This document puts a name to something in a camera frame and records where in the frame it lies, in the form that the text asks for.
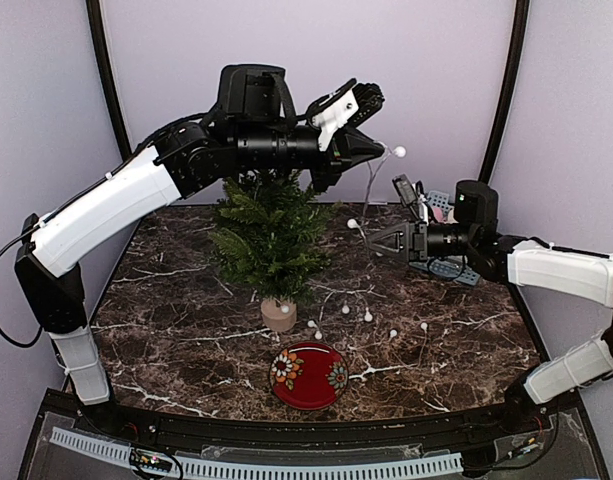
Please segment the small green christmas tree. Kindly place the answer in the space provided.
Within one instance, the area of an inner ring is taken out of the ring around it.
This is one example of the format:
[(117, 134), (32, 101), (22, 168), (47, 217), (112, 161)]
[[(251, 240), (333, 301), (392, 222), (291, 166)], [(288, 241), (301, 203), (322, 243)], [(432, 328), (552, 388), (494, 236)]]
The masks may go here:
[(264, 325), (291, 330), (298, 306), (312, 299), (309, 282), (330, 266), (322, 244), (334, 208), (316, 201), (300, 170), (249, 170), (223, 180), (210, 234), (220, 278), (249, 286)]

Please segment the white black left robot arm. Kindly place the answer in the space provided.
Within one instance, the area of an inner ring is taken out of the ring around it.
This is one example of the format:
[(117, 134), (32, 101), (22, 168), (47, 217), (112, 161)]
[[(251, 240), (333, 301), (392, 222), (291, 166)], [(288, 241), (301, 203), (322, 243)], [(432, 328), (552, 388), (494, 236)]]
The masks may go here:
[(215, 182), (252, 170), (307, 170), (322, 192), (383, 147), (360, 131), (383, 106), (374, 83), (349, 80), (295, 110), (286, 72), (234, 64), (220, 74), (214, 105), (149, 135), (115, 170), (45, 215), (29, 216), (14, 272), (43, 333), (54, 342), (87, 417), (106, 436), (127, 427), (113, 402), (85, 312), (80, 261), (128, 225)]

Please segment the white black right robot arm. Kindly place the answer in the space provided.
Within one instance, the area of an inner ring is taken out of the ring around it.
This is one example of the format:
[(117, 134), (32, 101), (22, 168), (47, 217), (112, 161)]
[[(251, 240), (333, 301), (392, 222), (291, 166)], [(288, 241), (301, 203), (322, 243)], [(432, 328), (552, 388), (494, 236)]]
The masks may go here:
[[(437, 221), (422, 186), (404, 175), (393, 180), (410, 222), (388, 227), (367, 239), (368, 248), (410, 264), (461, 257), (482, 278), (500, 284), (534, 286), (585, 298), (613, 311), (613, 254), (556, 246), (537, 237), (497, 231), (498, 193), (486, 183), (456, 185), (454, 220)], [(613, 376), (613, 314), (610, 326), (565, 355), (523, 375), (506, 394), (496, 424), (520, 432), (546, 404), (576, 387)]]

